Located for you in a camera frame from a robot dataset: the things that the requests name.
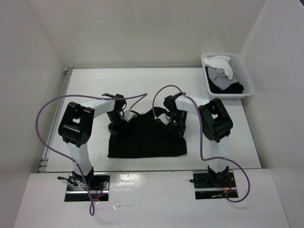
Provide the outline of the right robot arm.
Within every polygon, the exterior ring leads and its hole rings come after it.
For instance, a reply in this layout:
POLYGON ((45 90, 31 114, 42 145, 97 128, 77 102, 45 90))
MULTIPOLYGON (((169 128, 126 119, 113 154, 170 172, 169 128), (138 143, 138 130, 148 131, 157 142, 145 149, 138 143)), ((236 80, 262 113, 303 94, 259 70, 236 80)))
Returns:
POLYGON ((186 114, 197 115, 202 121, 200 132, 209 140, 210 155, 216 157, 208 164, 208 179, 205 181, 217 187, 228 177, 229 166, 224 161, 228 155, 228 136, 233 122, 222 101, 214 98, 210 101, 195 97, 185 97, 182 93, 170 95, 163 105, 169 110, 166 125, 178 136, 185 132, 186 114))

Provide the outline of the grey tank top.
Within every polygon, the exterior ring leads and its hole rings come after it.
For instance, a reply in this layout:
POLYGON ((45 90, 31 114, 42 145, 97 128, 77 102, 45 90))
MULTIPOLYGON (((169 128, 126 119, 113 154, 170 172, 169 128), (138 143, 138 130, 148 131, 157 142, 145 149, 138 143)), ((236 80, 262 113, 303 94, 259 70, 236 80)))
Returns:
POLYGON ((238 82, 235 76, 229 79, 223 69, 207 67, 207 72, 211 82, 220 90, 227 89, 230 85, 238 82))

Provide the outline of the black tank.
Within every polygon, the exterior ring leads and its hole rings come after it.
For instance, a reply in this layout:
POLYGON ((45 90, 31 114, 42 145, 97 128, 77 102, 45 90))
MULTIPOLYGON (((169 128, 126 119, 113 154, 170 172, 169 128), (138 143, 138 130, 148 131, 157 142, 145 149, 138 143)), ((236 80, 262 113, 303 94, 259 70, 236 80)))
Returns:
POLYGON ((169 111, 155 107, 136 119, 128 122, 118 136, 110 134, 108 157, 119 159, 137 159, 154 157, 178 157, 187 154, 185 138, 172 141, 164 137, 164 124, 157 123, 156 118, 169 111))
POLYGON ((243 93, 244 87, 239 83, 239 81, 237 83, 230 85, 227 89, 220 90, 209 79, 209 75, 207 72, 207 66, 205 67, 205 70, 206 70, 206 74, 207 74, 209 88, 212 93, 215 93, 215 94, 241 94, 241 93, 243 93))

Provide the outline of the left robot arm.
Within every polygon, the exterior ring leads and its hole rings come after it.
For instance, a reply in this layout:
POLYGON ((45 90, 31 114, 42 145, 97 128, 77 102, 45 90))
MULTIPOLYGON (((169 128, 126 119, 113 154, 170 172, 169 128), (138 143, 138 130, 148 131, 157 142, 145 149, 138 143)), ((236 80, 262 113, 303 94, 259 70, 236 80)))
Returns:
POLYGON ((87 146, 94 119, 107 114, 110 120, 109 132, 113 136, 118 136, 128 123, 121 115, 126 105, 124 96, 120 94, 104 94, 104 96, 105 99, 94 99, 81 104, 70 102, 58 128, 58 134, 67 144, 71 158, 76 161, 72 175, 84 190, 92 188, 95 182, 94 168, 89 160, 87 146))

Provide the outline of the white plastic laundry basket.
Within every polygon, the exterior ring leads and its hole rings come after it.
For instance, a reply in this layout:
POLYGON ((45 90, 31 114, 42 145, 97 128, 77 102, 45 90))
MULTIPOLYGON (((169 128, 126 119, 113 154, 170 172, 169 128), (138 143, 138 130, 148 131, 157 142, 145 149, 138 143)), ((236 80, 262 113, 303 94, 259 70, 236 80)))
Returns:
POLYGON ((237 53, 221 53, 221 52, 210 52, 203 53, 201 55, 201 62, 203 68, 203 75, 205 78, 207 92, 210 99, 220 98, 222 100, 240 100, 246 96, 251 96, 254 93, 254 84, 251 80, 250 73, 243 57, 237 53), (236 74, 236 79, 243 86, 244 90, 241 94, 216 94, 210 90, 207 71, 205 69, 204 58, 210 58, 215 56, 227 56, 230 58, 229 65, 232 68, 233 73, 236 74))

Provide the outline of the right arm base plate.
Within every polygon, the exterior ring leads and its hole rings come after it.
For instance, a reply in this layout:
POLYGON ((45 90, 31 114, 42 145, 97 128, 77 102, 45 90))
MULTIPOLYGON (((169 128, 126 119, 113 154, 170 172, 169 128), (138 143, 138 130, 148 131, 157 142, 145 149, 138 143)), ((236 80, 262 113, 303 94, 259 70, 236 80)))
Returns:
POLYGON ((208 172, 195 172, 189 182, 194 185, 197 200, 224 199, 226 193, 228 193, 228 198, 238 198, 233 172, 229 172, 225 179, 217 183, 211 181, 211 175, 208 172))

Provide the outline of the white tank top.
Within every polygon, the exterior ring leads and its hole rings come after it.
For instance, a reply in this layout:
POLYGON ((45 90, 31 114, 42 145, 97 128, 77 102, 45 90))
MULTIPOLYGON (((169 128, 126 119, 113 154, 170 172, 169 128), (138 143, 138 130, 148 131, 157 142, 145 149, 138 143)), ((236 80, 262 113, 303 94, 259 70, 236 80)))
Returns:
POLYGON ((233 78, 233 70, 229 62, 230 57, 227 56, 214 56, 214 57, 204 57, 204 63, 206 66, 216 69, 222 69, 224 74, 228 77, 229 80, 233 78))

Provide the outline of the black tank top in basket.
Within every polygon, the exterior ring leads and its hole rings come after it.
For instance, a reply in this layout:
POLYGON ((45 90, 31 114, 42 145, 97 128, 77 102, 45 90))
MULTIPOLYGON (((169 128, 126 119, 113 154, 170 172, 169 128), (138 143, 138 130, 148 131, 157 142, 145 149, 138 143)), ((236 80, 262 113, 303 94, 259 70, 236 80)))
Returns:
POLYGON ((230 85, 227 89, 220 90, 209 79, 209 75, 207 72, 207 66, 205 67, 205 70, 206 70, 206 74, 207 74, 209 88, 212 93, 215 93, 215 94, 241 94, 241 93, 243 93, 244 87, 239 83, 239 81, 237 83, 230 85))

